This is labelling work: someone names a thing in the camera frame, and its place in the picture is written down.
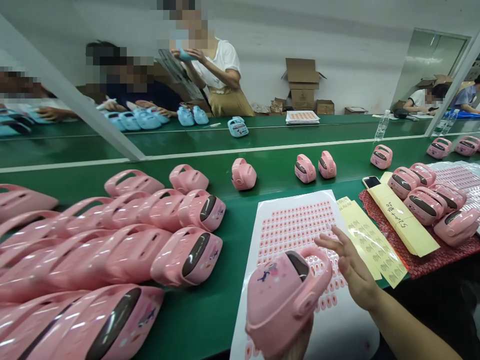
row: device handle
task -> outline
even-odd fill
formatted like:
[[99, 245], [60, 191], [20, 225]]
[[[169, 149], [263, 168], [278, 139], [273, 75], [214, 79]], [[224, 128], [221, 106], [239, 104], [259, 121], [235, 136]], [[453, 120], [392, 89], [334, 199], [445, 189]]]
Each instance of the device handle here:
[[120, 196], [117, 190], [117, 185], [121, 180], [123, 180], [127, 175], [130, 175], [130, 174], [134, 174], [135, 176], [147, 175], [143, 171], [135, 170], [135, 169], [129, 169], [129, 170], [119, 172], [118, 174], [112, 176], [105, 182], [104, 188], [107, 194], [110, 195], [112, 198], [116, 198]]
[[317, 246], [303, 247], [298, 251], [298, 254], [303, 257], [316, 256], [325, 264], [322, 273], [314, 277], [314, 280], [304, 287], [300, 294], [293, 302], [294, 316], [297, 318], [304, 317], [307, 312], [314, 308], [319, 296], [322, 295], [332, 280], [332, 263], [328, 255], [321, 251]]
[[125, 204], [134, 199], [148, 198], [151, 195], [145, 191], [131, 191], [120, 195], [115, 200], [110, 202], [100, 214], [100, 222], [106, 229], [116, 230], [117, 224], [114, 221], [114, 214], [121, 209]]
[[179, 190], [180, 192], [186, 192], [187, 190], [184, 189], [184, 185], [182, 184], [182, 182], [180, 181], [180, 178], [179, 178], [179, 175], [180, 175], [180, 172], [182, 170], [193, 170], [194, 168], [191, 167], [190, 165], [188, 164], [180, 164], [180, 165], [177, 165], [173, 168], [173, 170], [171, 171], [170, 173], [170, 176], [168, 177], [173, 188], [176, 189], [176, 190]]
[[159, 201], [163, 195], [165, 194], [170, 194], [170, 195], [183, 195], [180, 191], [175, 190], [175, 189], [162, 189], [157, 192], [155, 192], [152, 196], [150, 196], [142, 206], [140, 206], [140, 209], [138, 210], [138, 219], [140, 220], [141, 223], [144, 224], [149, 224], [149, 225], [154, 225], [152, 223], [152, 219], [150, 218], [150, 210], [153, 205], [157, 201]]
[[242, 176], [240, 174], [240, 166], [246, 163], [247, 161], [243, 157], [239, 157], [233, 162], [233, 165], [231, 167], [231, 174], [233, 175], [233, 181], [235, 181], [239, 185], [242, 185], [244, 183], [244, 180], [242, 179]]
[[189, 212], [189, 207], [192, 204], [192, 201], [196, 197], [209, 196], [209, 195], [210, 194], [208, 193], [208, 191], [203, 189], [192, 190], [187, 195], [185, 195], [185, 198], [183, 199], [183, 201], [180, 204], [180, 207], [178, 208], [178, 219], [180, 220], [180, 224], [183, 227], [193, 225], [193, 224], [190, 224], [190, 212]]

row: sticker sheet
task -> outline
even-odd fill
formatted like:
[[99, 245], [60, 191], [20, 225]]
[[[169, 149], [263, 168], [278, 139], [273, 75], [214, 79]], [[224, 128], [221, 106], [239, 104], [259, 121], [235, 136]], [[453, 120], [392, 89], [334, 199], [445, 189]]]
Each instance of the sticker sheet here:
[[[320, 233], [335, 237], [328, 230], [328, 225], [333, 224], [347, 232], [331, 190], [258, 204], [230, 359], [263, 359], [261, 351], [245, 332], [247, 286], [252, 272], [279, 253], [314, 246], [314, 238]], [[370, 359], [379, 346], [379, 330], [369, 313], [355, 304], [350, 296], [348, 284], [339, 272], [338, 255], [334, 251], [322, 250], [330, 258], [332, 278], [316, 304], [313, 330], [304, 359]], [[324, 264], [316, 256], [310, 256], [306, 261], [315, 273], [323, 271]]]

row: red bubble wrap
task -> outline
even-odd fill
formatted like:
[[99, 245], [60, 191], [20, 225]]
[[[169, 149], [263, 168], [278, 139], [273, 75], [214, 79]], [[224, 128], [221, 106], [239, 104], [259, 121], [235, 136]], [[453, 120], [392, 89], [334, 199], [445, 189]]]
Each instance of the red bubble wrap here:
[[378, 224], [378, 228], [385, 235], [388, 242], [393, 246], [396, 253], [400, 256], [403, 264], [410, 273], [412, 279], [417, 279], [423, 275], [431, 273], [445, 265], [454, 263], [460, 259], [466, 258], [472, 254], [480, 252], [480, 241], [478, 236], [472, 236], [466, 243], [459, 247], [450, 247], [444, 243], [437, 235], [431, 226], [426, 229], [435, 241], [440, 245], [440, 248], [434, 252], [424, 256], [418, 257], [411, 254], [403, 241], [390, 225], [387, 218], [370, 196], [367, 190], [364, 190], [358, 196], [363, 202], [363, 208], [373, 220]]

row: pink handheld printer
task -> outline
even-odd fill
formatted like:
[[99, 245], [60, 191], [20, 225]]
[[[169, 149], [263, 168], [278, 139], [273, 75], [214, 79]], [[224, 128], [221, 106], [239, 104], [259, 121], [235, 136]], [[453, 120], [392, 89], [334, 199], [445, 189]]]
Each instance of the pink handheld printer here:
[[133, 191], [143, 191], [153, 194], [165, 188], [157, 179], [148, 176], [143, 171], [134, 169], [125, 170], [112, 176], [107, 180], [104, 187], [107, 194], [112, 198], [117, 198], [120, 195]]
[[144, 223], [174, 233], [182, 228], [179, 207], [185, 195], [175, 189], [163, 189], [147, 198], [138, 211], [138, 219]]
[[410, 166], [412, 170], [420, 179], [418, 186], [430, 187], [437, 179], [437, 173], [433, 171], [430, 166], [421, 162], [416, 162]]
[[321, 152], [321, 157], [318, 159], [318, 170], [324, 179], [330, 179], [337, 176], [337, 165], [328, 151]]
[[451, 247], [463, 245], [470, 239], [479, 227], [480, 211], [454, 211], [444, 216], [434, 227], [433, 231]]
[[54, 220], [55, 233], [61, 238], [68, 239], [88, 230], [102, 228], [100, 222], [102, 212], [112, 201], [111, 197], [95, 196], [77, 202]]
[[235, 189], [239, 191], [249, 190], [255, 186], [256, 181], [257, 172], [244, 158], [239, 157], [233, 162], [231, 167], [231, 183]]
[[371, 155], [370, 162], [381, 170], [385, 170], [392, 164], [392, 157], [394, 153], [385, 145], [377, 145], [373, 154]]
[[129, 360], [144, 343], [164, 291], [134, 284], [92, 291], [64, 309], [32, 343], [28, 360]]
[[189, 226], [174, 233], [151, 265], [153, 280], [172, 288], [203, 283], [212, 273], [223, 241], [201, 228]]
[[435, 159], [443, 159], [448, 154], [450, 154], [450, 150], [452, 149], [452, 142], [447, 140], [443, 137], [437, 137], [433, 142], [430, 144], [426, 153]]
[[150, 196], [152, 195], [145, 191], [132, 191], [120, 195], [100, 212], [99, 227], [118, 230], [138, 224], [140, 208]]
[[56, 238], [55, 219], [59, 212], [51, 210], [30, 211], [17, 215], [0, 225], [0, 238], [21, 224], [31, 223], [15, 232], [7, 240], [0, 244], [0, 254], [12, 248], [27, 246], [31, 242], [43, 238]]
[[180, 204], [178, 218], [183, 227], [194, 226], [213, 232], [220, 226], [226, 209], [222, 200], [206, 190], [193, 190]]
[[[308, 256], [322, 261], [320, 275], [305, 262]], [[331, 279], [330, 259], [316, 246], [283, 252], [257, 267], [248, 281], [245, 331], [264, 357], [278, 356], [292, 344]]]
[[446, 212], [448, 213], [460, 210], [467, 202], [467, 195], [463, 191], [446, 182], [436, 182], [429, 189], [436, 192], [446, 201]]
[[419, 186], [419, 177], [406, 167], [397, 168], [388, 181], [388, 186], [402, 200], [405, 200], [409, 193]]
[[175, 166], [169, 179], [173, 188], [185, 195], [196, 189], [206, 190], [209, 186], [209, 179], [187, 164]]
[[0, 192], [0, 224], [24, 213], [51, 210], [59, 203], [56, 198], [18, 185], [0, 184], [0, 189], [8, 190]]
[[455, 152], [465, 157], [470, 157], [477, 152], [480, 147], [480, 139], [473, 136], [465, 136], [455, 146]]
[[52, 322], [54, 325], [57, 318], [86, 294], [88, 291], [58, 292], [13, 307], [0, 318], [0, 360], [29, 359], [32, 344], [41, 340]]
[[308, 184], [317, 178], [317, 170], [308, 157], [299, 154], [296, 157], [295, 175], [302, 183]]
[[426, 187], [412, 190], [403, 203], [424, 226], [432, 225], [447, 210], [444, 198]]
[[148, 281], [152, 263], [171, 236], [152, 225], [126, 226], [102, 244], [91, 261], [92, 275], [110, 284]]

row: water bottle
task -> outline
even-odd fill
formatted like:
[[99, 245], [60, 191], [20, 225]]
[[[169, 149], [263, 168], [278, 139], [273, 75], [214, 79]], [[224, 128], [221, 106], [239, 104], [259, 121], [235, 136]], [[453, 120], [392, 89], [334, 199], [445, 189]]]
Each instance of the water bottle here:
[[445, 111], [443, 113], [442, 118], [436, 125], [435, 130], [433, 130], [433, 133], [431, 134], [431, 136], [436, 138], [439, 137], [442, 134], [442, 131], [445, 129], [445, 125], [447, 125], [449, 120], [450, 120], [450, 111]]
[[385, 114], [381, 117], [378, 122], [378, 127], [376, 128], [375, 141], [380, 141], [384, 138], [385, 131], [387, 131], [387, 126], [389, 125], [390, 120], [390, 110], [385, 110]]
[[457, 121], [457, 118], [459, 117], [459, 112], [460, 112], [460, 109], [455, 109], [450, 113], [450, 117], [448, 118], [448, 121], [446, 122], [445, 127], [441, 132], [442, 136], [447, 135], [449, 133], [450, 129], [452, 128], [452, 126]]

